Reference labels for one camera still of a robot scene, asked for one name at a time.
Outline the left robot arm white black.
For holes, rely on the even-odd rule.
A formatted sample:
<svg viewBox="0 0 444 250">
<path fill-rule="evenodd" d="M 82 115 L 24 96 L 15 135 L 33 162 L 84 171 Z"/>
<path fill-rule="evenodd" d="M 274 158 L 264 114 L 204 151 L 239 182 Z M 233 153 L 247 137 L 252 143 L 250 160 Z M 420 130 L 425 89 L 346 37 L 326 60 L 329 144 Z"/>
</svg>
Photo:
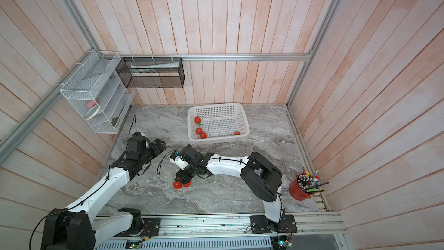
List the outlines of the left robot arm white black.
<svg viewBox="0 0 444 250">
<path fill-rule="evenodd" d="M 166 149 L 159 139 L 149 141 L 140 132 L 128 140 L 126 150 L 89 191 L 63 209 L 55 208 L 44 219 L 43 250 L 93 250 L 119 233 L 139 235 L 143 230 L 141 211 L 121 208 L 106 219 L 95 221 L 104 205 L 151 161 Z"/>
</svg>

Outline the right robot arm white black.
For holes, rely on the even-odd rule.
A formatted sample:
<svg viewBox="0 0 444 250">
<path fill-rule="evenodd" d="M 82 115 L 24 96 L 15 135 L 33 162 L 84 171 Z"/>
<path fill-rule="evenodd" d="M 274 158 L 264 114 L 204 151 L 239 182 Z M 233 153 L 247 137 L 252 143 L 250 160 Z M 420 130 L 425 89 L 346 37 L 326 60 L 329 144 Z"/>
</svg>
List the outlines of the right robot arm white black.
<svg viewBox="0 0 444 250">
<path fill-rule="evenodd" d="M 191 145 L 170 156 L 179 167 L 175 183 L 189 185 L 194 177 L 214 175 L 240 178 L 264 203 L 265 217 L 274 224 L 281 222 L 284 207 L 281 200 L 282 172 L 258 152 L 245 157 L 227 157 L 215 153 L 201 154 Z"/>
</svg>

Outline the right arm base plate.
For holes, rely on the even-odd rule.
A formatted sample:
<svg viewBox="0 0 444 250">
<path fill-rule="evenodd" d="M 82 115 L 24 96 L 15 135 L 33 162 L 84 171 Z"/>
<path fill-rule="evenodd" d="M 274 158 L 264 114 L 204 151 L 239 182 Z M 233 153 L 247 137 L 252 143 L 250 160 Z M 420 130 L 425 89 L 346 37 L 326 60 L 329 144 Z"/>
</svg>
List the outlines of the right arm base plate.
<svg viewBox="0 0 444 250">
<path fill-rule="evenodd" d="M 284 214 L 279 223 L 273 222 L 266 218 L 265 215 L 250 216 L 250 226 L 253 234 L 266 233 L 296 233 L 297 225 L 293 215 Z"/>
</svg>

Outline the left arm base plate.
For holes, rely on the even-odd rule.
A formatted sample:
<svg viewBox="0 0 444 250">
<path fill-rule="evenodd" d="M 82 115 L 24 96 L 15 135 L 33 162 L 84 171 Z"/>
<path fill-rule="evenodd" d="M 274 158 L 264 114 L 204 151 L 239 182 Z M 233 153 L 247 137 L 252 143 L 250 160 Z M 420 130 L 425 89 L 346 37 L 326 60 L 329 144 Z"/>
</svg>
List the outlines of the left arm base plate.
<svg viewBox="0 0 444 250">
<path fill-rule="evenodd" d="M 126 224 L 119 226 L 119 232 L 113 238 L 121 237 L 156 237 L 159 234 L 161 218 L 142 218 L 137 223 L 131 223 L 128 227 Z"/>
</svg>

